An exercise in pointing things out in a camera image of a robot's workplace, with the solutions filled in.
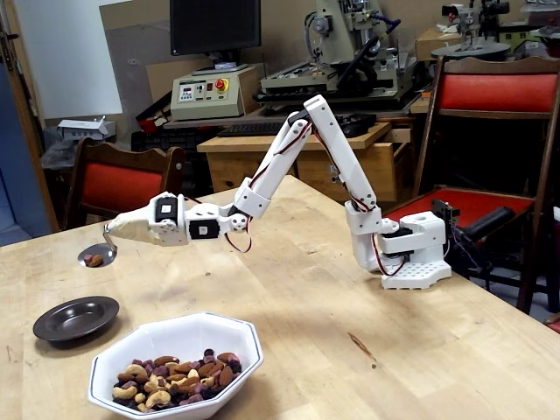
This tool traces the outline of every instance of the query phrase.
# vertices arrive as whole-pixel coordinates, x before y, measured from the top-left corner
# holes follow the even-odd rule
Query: table surface
[[[0,248],[2,419],[120,418],[87,401],[91,360],[141,324],[202,310],[254,323],[264,352],[213,420],[560,417],[560,336],[509,304],[460,276],[383,290],[354,260],[343,207],[292,177],[251,232],[245,255],[115,240],[104,269],[76,262],[100,225]],[[33,336],[43,312],[92,295],[121,304],[105,335],[66,350]]]
[[[353,150],[367,149],[376,141],[391,131],[390,122],[378,122],[363,136],[348,138]],[[197,146],[201,153],[238,152],[238,151],[268,151],[275,136],[247,136],[247,137],[215,137]],[[303,151],[322,151],[323,146],[315,135],[309,136]]]

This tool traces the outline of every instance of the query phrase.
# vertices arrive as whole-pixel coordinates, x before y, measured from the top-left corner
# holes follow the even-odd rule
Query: wooden chair frame
[[[444,74],[558,74],[556,92],[551,112],[504,112],[504,111],[477,111],[446,109],[439,105]],[[542,166],[536,196],[533,207],[530,238],[526,250],[523,268],[521,271],[521,282],[517,308],[529,313],[535,290],[543,291],[543,287],[536,286],[538,271],[536,265],[539,255],[544,255],[547,264],[547,286],[545,288],[549,296],[549,309],[552,312],[560,312],[559,302],[559,280],[555,261],[557,259],[556,246],[552,237],[554,219],[552,213],[553,177],[551,170],[554,168],[553,159],[557,158],[560,136],[558,132],[558,114],[560,109],[560,62],[542,58],[529,58],[508,63],[481,61],[468,58],[459,61],[449,61],[442,57],[437,62],[437,71],[434,80],[433,95],[430,99],[426,125],[423,133],[423,141],[420,150],[420,158],[416,168],[416,178],[413,197],[418,197],[420,192],[426,191],[426,179],[424,167],[428,152],[433,149],[431,139],[436,132],[439,116],[459,116],[471,118],[492,119],[540,119],[549,120],[548,134],[546,136],[544,152],[542,154]]]
[[[141,153],[121,150],[111,143],[95,145],[91,138],[80,140],[76,151],[70,192],[66,203],[64,230],[84,226],[88,214],[96,214],[108,219],[115,218],[119,212],[81,203],[83,181],[87,163],[97,162],[162,174],[159,191],[174,194],[182,193],[185,152],[179,147],[171,147],[167,153],[160,149],[150,149]]]

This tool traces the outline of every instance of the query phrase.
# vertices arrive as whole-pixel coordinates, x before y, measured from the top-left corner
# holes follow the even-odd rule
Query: dark plate
[[[33,333],[52,342],[75,340],[108,325],[118,312],[118,302],[110,297],[83,297],[44,313],[35,322]]]

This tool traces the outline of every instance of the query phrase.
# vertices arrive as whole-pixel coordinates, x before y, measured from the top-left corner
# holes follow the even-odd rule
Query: white robotic arm
[[[319,95],[304,106],[304,111],[292,114],[284,123],[255,176],[242,182],[234,203],[199,203],[186,209],[184,196],[165,192],[147,207],[120,214],[108,224],[107,231],[162,246],[186,245],[189,241],[247,231],[250,221],[263,216],[270,205],[314,125],[317,139],[350,196],[345,203],[346,220],[358,264],[368,271],[380,270],[387,289],[424,289],[449,277],[451,267],[445,263],[443,251],[444,221],[432,212],[404,217],[400,224],[383,219],[374,190],[326,100]]]

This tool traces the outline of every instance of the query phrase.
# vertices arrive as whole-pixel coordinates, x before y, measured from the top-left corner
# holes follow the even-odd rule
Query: monitor screen
[[[261,44],[261,0],[171,0],[171,54]]]

